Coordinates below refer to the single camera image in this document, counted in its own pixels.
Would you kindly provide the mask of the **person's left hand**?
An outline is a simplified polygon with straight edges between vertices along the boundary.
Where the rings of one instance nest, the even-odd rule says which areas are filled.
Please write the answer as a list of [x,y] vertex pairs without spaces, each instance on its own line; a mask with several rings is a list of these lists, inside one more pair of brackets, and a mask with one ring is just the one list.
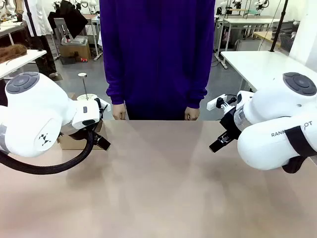
[[185,110],[185,120],[197,120],[200,116],[200,109],[187,107]]

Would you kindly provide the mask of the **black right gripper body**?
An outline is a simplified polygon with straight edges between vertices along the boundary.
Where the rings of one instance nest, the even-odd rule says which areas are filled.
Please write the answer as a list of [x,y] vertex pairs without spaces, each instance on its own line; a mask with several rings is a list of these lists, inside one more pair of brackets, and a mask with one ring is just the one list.
[[220,120],[220,124],[225,129],[225,132],[223,134],[228,137],[239,137],[241,134],[241,130],[236,126],[234,122],[235,112],[236,112],[236,109],[232,108]]

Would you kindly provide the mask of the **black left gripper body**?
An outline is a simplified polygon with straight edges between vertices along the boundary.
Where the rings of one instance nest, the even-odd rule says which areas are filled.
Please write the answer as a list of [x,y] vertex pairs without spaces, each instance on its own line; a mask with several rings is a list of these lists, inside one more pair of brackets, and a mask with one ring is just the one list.
[[86,139],[87,131],[92,131],[94,142],[98,142],[101,138],[99,132],[102,128],[103,122],[99,121],[97,123],[88,125],[82,129],[75,129],[70,123],[63,126],[60,131],[60,136],[68,135],[74,140]]

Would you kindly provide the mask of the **person's right hand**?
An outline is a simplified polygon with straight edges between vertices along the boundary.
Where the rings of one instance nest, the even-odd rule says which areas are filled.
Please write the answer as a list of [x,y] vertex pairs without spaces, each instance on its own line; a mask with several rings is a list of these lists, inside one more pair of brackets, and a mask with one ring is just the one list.
[[113,104],[112,105],[112,115],[115,120],[125,120],[126,119],[126,106],[125,104]]

